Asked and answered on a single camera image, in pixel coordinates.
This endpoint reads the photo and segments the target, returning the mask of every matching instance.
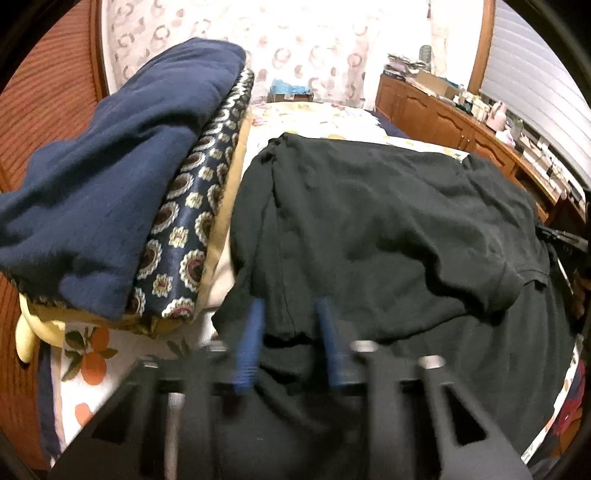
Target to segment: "window blind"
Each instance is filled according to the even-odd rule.
[[[552,49],[503,0],[481,91],[546,137],[591,185],[591,110]]]

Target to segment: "black sweatshirt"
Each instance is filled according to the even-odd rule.
[[[537,221],[529,194],[474,155],[272,140],[238,193],[236,285],[213,318],[234,347],[252,298],[267,301],[256,389],[217,429],[224,478],[363,469],[363,402],[321,393],[323,296],[360,339],[443,356],[521,454],[552,415],[573,349]]]

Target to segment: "patterned blue fabric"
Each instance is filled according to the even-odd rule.
[[[134,282],[130,310],[190,319],[254,75],[245,69],[181,164],[156,214]]]

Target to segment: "wooden cabinet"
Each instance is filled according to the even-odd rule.
[[[505,150],[502,145],[497,145],[493,140],[492,134],[486,135],[478,130],[474,131],[472,142],[467,151],[480,155],[481,157],[488,158],[493,162],[499,169],[506,175],[509,176],[513,167],[515,166],[515,160],[511,154]]]
[[[429,143],[466,150],[472,141],[473,128],[454,111],[453,107],[433,102],[433,129]]]
[[[400,114],[404,110],[403,102],[406,100],[406,89],[405,84],[380,83],[375,102],[376,111],[389,118],[394,124],[400,122]]]
[[[494,132],[409,83],[382,75],[376,110],[413,140],[488,158],[507,178],[532,194],[543,219],[548,218],[557,204],[557,194],[547,180],[527,160],[501,143]]]
[[[406,98],[399,115],[393,115],[398,125],[404,125],[403,131],[412,139],[421,142],[431,140],[433,116],[431,98],[420,90],[406,87]]]

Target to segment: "wooden bed frame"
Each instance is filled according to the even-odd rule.
[[[18,188],[29,156],[86,129],[107,95],[100,40],[100,0],[80,0],[33,47],[0,95],[0,191]],[[37,353],[17,361],[18,294],[0,275],[0,432],[29,467],[46,470],[37,415]]]

